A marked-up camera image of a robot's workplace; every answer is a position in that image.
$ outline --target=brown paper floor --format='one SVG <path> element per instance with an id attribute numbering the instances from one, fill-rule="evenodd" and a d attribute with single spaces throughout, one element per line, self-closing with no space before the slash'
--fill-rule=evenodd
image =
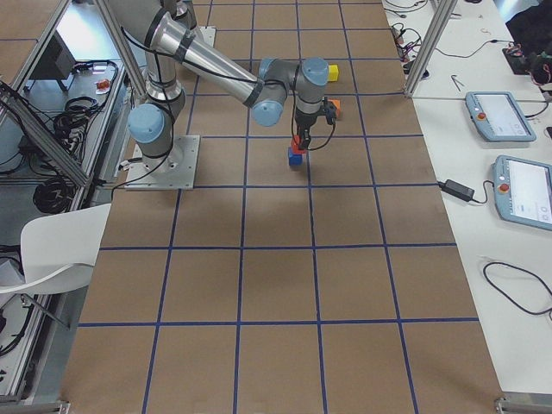
<path id="1" fill-rule="evenodd" d="M 493 413 L 498 382 L 381 4 L 196 3 L 246 68 L 338 64 L 342 119 L 290 169 L 290 102 L 264 129 L 179 70 L 197 188 L 116 194 L 61 397 L 76 414 Z M 319 122 L 314 145 L 328 133 Z"/>

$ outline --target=power adapter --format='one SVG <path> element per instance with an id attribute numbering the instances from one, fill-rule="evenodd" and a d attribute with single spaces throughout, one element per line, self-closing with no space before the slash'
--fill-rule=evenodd
<path id="1" fill-rule="evenodd" d="M 441 188 L 441 191 L 446 192 L 451 196 L 454 196 L 466 202 L 472 201 L 474 199 L 474 194 L 475 194 L 474 189 L 466 187 L 465 185 L 462 185 L 460 183 L 457 183 L 452 179 L 448 179 L 444 183 L 441 181 L 439 181 L 438 183 L 439 183 L 439 188 Z"/>

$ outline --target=metal mounting plate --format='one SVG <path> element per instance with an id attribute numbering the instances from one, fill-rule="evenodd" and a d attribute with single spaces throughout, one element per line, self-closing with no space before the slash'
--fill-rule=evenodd
<path id="1" fill-rule="evenodd" d="M 201 26 L 201 27 L 199 27 L 199 31 L 204 36 L 205 43 L 207 43 L 211 47 L 214 47 L 215 46 L 215 33 L 216 33 L 215 26 Z"/>
<path id="2" fill-rule="evenodd" d="M 191 190 L 196 177 L 199 142 L 199 135 L 175 136 L 174 145 L 179 146 L 184 154 L 182 162 L 170 172 L 160 174 L 153 172 L 143 179 L 138 178 L 147 174 L 144 165 L 141 162 L 131 164 L 127 181 L 138 180 L 128 183 L 124 187 L 127 190 Z M 141 150 L 138 146 L 135 146 L 133 157 L 141 157 Z"/>

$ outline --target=metal frame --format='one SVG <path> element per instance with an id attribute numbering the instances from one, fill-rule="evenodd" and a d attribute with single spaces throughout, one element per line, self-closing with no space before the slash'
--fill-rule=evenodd
<path id="1" fill-rule="evenodd" d="M 56 10 L 53 12 L 52 18 L 47 23 L 47 26 L 44 28 L 41 37 L 36 42 L 36 47 L 29 55 L 27 61 L 23 64 L 23 68 L 21 69 L 21 71 L 19 71 L 19 73 L 14 77 L 14 80 L 11 83 L 12 87 L 16 91 L 19 91 L 21 87 L 24 86 L 24 84 L 28 80 L 28 77 L 35 69 L 38 61 L 40 60 L 40 57 L 44 52 L 44 48 L 47 46 L 48 42 L 52 38 L 55 28 L 58 27 L 58 23 L 60 23 L 61 18 L 65 14 L 70 3 L 70 0 L 64 0 L 60 2 Z"/>
<path id="2" fill-rule="evenodd" d="M 123 89 L 124 88 L 123 80 L 125 78 L 125 74 L 127 74 L 125 67 L 119 66 L 118 79 L 116 79 L 116 82 L 111 86 L 112 90 L 111 90 L 110 99 L 106 104 L 105 108 L 103 109 L 103 116 L 101 119 L 102 123 L 100 124 L 99 129 L 97 131 L 98 137 L 104 137 L 106 132 L 108 131 L 111 123 L 111 117 L 112 117 L 111 114 L 113 112 L 113 109 L 116 107 L 121 94 L 123 94 L 123 97 L 121 98 L 121 100 L 124 101 L 124 94 L 126 93 L 126 91 Z M 96 167 L 96 160 L 103 145 L 104 145 L 104 140 L 95 140 L 91 150 L 86 151 L 85 161 L 83 162 L 83 165 L 85 167 L 85 174 L 90 178 L 94 174 L 94 169 Z M 80 205 L 87 191 L 88 191 L 88 186 L 81 186 L 77 189 L 77 192 L 75 193 L 75 197 L 73 198 L 73 201 L 71 204 L 71 210 L 78 210 L 80 208 Z"/>
<path id="3" fill-rule="evenodd" d="M 21 118 L 28 132 L 28 138 L 44 154 L 51 157 L 54 163 L 75 185 L 85 186 L 88 184 L 89 179 L 78 162 L 52 138 L 50 132 L 39 123 L 35 116 L 29 113 L 21 102 L 11 98 L 9 93 L 5 91 L 0 91 L 0 99 L 9 103 L 10 108 Z"/>
<path id="4" fill-rule="evenodd" d="M 0 414 L 49 414 L 57 412 L 68 414 L 71 405 L 65 401 L 34 405 L 5 405 L 0 407 Z"/>
<path id="5" fill-rule="evenodd" d="M 498 414 L 552 414 L 552 405 L 520 404 L 504 398 L 495 403 Z"/>
<path id="6" fill-rule="evenodd" d="M 50 297 L 40 296 L 38 298 L 39 303 L 42 306 L 48 306 L 50 302 Z M 22 339 L 19 347 L 19 356 L 17 357 L 17 362 L 13 368 L 13 374 L 11 375 L 11 380 L 7 388 L 7 392 L 0 396 L 0 403 L 7 403 L 18 401 L 22 395 L 23 388 L 25 387 L 25 373 L 27 372 L 28 364 L 31 358 L 31 354 L 35 350 L 35 345 L 38 339 L 38 333 L 41 330 L 42 323 L 44 322 L 44 314 L 34 309 L 29 321 L 26 335 Z"/>
<path id="7" fill-rule="evenodd" d="M 146 97 L 146 81 L 141 75 L 140 67 L 138 66 L 136 58 L 132 53 L 132 50 L 130 49 L 129 43 L 122 36 L 122 32 L 120 30 L 121 24 L 119 24 L 115 15 L 113 14 L 108 1 L 95 0 L 95 3 L 97 9 L 100 12 L 100 16 L 102 17 L 105 27 L 107 28 L 108 32 L 110 32 L 110 37 L 113 40 L 119 56 L 121 57 L 122 63 L 126 68 L 127 74 L 130 78 L 130 82 L 135 88 L 136 97 L 138 97 L 139 99 Z"/>
<path id="8" fill-rule="evenodd" d="M 41 304 L 39 304 L 36 300 L 34 300 L 32 297 L 30 297 L 27 293 L 23 293 L 21 295 L 21 301 L 23 303 L 26 303 L 26 302 L 30 302 L 31 304 L 33 304 L 34 306 L 36 306 L 36 308 L 41 311 L 44 315 L 46 315 L 47 317 L 50 317 L 52 320 L 54 320 L 55 322 L 59 323 L 61 326 L 65 327 L 66 329 L 70 329 L 69 327 L 69 323 L 65 323 L 63 322 L 61 319 L 59 319 L 58 317 L 56 317 L 52 312 L 50 312 L 48 309 L 46 309 L 44 306 L 42 306 Z"/>
<path id="9" fill-rule="evenodd" d="M 425 68 L 430 62 L 431 55 L 433 54 L 433 51 L 441 38 L 442 32 L 449 22 L 450 15 L 455 9 L 456 3 L 457 0 L 442 0 L 439 3 L 439 7 L 437 7 L 437 10 L 433 15 L 433 19 L 431 19 L 428 31 L 425 34 L 422 46 L 420 47 L 420 51 L 417 53 L 416 60 L 414 60 L 414 64 L 412 65 L 408 79 L 406 80 L 406 97 L 412 97 L 414 95 L 416 86 L 422 79 Z"/>

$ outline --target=yellow block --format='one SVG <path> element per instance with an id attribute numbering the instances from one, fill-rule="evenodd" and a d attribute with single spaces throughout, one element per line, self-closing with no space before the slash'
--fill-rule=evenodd
<path id="1" fill-rule="evenodd" d="M 339 67 L 337 65 L 329 65 L 328 82 L 336 82 L 339 78 Z"/>

